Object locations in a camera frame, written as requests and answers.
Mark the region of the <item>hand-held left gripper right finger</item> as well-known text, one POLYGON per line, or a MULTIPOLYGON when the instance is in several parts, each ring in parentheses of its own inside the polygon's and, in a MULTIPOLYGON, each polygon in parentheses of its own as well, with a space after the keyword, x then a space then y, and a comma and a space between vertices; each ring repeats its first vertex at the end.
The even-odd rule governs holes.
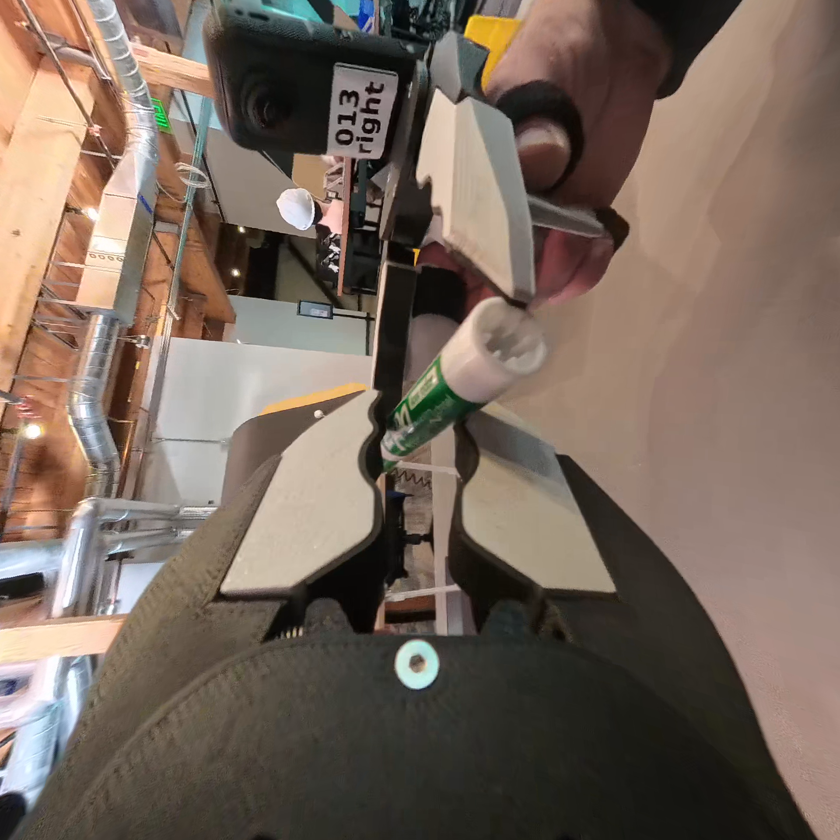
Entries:
POLYGON ((465 545, 504 582, 546 595, 613 599, 616 584, 555 447, 496 402, 460 431, 456 512, 465 545))

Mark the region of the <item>large silver ceiling duct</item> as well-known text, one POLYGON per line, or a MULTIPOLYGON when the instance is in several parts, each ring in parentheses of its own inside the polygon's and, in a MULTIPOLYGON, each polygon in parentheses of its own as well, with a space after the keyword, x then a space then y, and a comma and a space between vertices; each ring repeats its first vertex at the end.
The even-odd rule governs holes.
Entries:
POLYGON ((128 136, 102 191, 77 292, 77 307, 91 316, 77 372, 69 384, 67 412, 91 480, 110 487, 118 480, 120 456, 103 397, 120 327, 134 321, 151 244, 160 132, 116 3, 88 5, 119 82, 128 136))

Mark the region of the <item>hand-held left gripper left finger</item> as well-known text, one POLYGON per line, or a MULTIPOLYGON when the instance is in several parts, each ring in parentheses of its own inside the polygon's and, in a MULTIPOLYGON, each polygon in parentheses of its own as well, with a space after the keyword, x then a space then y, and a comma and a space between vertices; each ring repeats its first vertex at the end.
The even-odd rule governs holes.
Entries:
POLYGON ((238 600, 289 596, 368 549, 382 531, 382 434, 366 390, 287 447, 220 585, 238 600))

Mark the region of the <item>wooden ceiling beam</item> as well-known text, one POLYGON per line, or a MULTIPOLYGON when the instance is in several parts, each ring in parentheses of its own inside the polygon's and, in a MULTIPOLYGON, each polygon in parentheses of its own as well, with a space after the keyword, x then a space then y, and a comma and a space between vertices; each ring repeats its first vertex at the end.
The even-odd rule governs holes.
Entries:
POLYGON ((1 665, 51 657, 104 655, 128 617, 127 614, 80 616, 2 628, 1 665))

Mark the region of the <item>yellow bin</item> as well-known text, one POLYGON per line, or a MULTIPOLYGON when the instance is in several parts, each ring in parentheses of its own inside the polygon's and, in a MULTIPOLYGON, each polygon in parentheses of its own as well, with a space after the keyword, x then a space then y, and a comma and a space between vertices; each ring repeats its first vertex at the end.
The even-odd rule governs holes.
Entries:
POLYGON ((498 60, 522 26, 515 17, 472 15, 465 26, 465 37, 488 50, 489 58, 498 60))

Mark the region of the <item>white hard hat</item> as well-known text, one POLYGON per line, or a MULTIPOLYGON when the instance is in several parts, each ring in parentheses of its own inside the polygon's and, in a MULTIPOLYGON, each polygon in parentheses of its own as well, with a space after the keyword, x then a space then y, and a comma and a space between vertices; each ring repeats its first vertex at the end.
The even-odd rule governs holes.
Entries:
POLYGON ((322 207, 305 188, 284 190, 276 200, 276 207, 283 221, 300 232, 315 228, 322 222, 322 207))

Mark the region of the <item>silver ceiling pipe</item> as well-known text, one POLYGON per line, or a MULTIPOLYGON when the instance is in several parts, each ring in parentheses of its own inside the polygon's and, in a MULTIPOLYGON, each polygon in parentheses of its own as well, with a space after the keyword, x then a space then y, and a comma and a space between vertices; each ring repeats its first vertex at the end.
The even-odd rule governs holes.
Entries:
POLYGON ((105 594, 107 562, 114 556, 172 549, 215 510, 215 505, 84 499, 63 538, 2 543, 2 600, 20 597, 33 585, 45 597, 49 618, 104 614, 115 603, 105 594))

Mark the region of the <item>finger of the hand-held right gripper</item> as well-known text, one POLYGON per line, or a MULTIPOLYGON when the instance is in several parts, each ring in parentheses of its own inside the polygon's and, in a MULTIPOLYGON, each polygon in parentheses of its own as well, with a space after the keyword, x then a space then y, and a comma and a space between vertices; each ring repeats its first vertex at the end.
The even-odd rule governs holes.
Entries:
POLYGON ((447 250, 503 297, 527 307, 536 280, 527 191, 511 121, 475 98, 435 93, 416 161, 447 250))

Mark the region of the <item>green dry erase marker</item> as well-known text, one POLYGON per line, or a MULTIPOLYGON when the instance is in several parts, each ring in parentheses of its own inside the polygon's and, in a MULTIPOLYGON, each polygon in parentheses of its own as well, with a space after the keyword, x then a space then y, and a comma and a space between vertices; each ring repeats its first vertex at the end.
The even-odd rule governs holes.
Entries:
POLYGON ((483 300, 388 416, 382 472, 535 374, 547 356, 543 332, 528 311, 500 297, 483 300))

